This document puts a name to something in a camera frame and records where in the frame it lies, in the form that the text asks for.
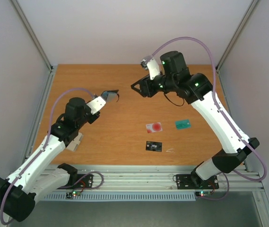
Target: card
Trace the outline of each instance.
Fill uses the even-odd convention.
[[[153,124],[146,124],[147,132],[152,133],[152,132],[157,132],[157,131],[162,131],[162,124],[160,122],[153,123]]]
[[[187,129],[191,128],[191,124],[189,120],[182,120],[182,121],[176,121],[175,122],[176,128],[179,129]]]
[[[146,142],[146,150],[162,152],[162,146],[163,143],[161,142],[153,142],[153,141]]]

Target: wooden table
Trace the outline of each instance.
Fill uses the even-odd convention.
[[[209,65],[191,65],[190,72],[203,73],[212,82]],[[50,110],[57,97],[73,87],[84,87],[100,95],[104,90],[120,90],[119,102],[109,102],[93,124],[80,130],[84,138],[76,152],[63,151],[53,164],[102,165],[197,165],[221,149],[221,145],[206,121],[191,106],[169,103],[162,93],[143,98],[130,85],[147,71],[139,65],[59,65],[55,74],[43,120],[37,135],[39,145],[47,133]],[[224,103],[217,82],[217,93]],[[91,100],[85,92],[67,94],[57,105],[54,119],[64,112],[72,97]],[[182,100],[176,94],[168,96],[175,103]],[[177,130],[175,121],[189,119],[191,128]],[[161,122],[163,131],[147,133],[146,124]],[[163,143],[162,152],[146,151],[146,141]]]

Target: ventilation grille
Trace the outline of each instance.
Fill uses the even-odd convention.
[[[195,201],[193,192],[85,192],[68,199],[65,192],[53,192],[43,201]]]

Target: black cable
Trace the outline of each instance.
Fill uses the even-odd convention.
[[[56,121],[56,122],[60,121],[64,115],[65,115],[65,114],[64,114],[64,113],[62,113],[62,114],[61,114],[61,115],[58,117],[58,119],[57,119],[57,121]]]
[[[175,104],[174,102],[172,102],[168,97],[167,97],[167,95],[164,93],[164,96],[165,96],[165,98],[170,102],[170,103],[172,103],[173,105],[175,105],[175,106],[183,106],[184,104],[185,104],[185,100],[184,99],[182,99],[182,104],[181,105],[178,105],[178,104]]]
[[[177,84],[176,84],[176,82],[175,82],[175,80],[174,80],[174,75],[171,77],[171,79],[172,79],[172,82],[173,82],[174,86],[175,86],[177,89],[180,89],[179,86],[177,86]]]

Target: white robotic arm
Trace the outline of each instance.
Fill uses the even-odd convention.
[[[99,111],[105,106],[108,98],[112,97],[112,93],[118,95],[118,90],[105,91],[88,103],[82,98],[70,99],[66,104],[65,113],[51,126],[49,135],[35,152],[6,179],[0,178],[0,208],[4,204],[3,211],[6,214],[17,221],[22,221],[32,212],[35,204],[47,194],[69,184],[71,180],[74,181],[74,173],[77,175],[77,170],[67,164],[58,166],[46,177],[39,180],[38,177],[77,137],[79,129],[85,123],[93,123],[99,117]]]
[[[160,91],[164,94],[176,92],[180,98],[184,98],[201,114],[222,144],[221,151],[209,160],[202,162],[192,171],[191,179],[196,188],[199,188],[203,181],[220,172],[230,173],[245,160],[251,150],[243,140],[248,141],[252,148],[259,146],[256,138],[249,138],[235,124],[221,105],[217,94],[215,94],[215,97],[218,104],[215,103],[212,93],[213,86],[207,77],[201,73],[190,74],[180,52],[171,51],[160,57],[165,74],[157,72],[158,66],[154,63],[156,61],[153,58],[148,56],[144,59],[147,60],[143,60],[141,65],[149,70],[150,74],[132,84],[131,88],[143,97],[152,97]]]

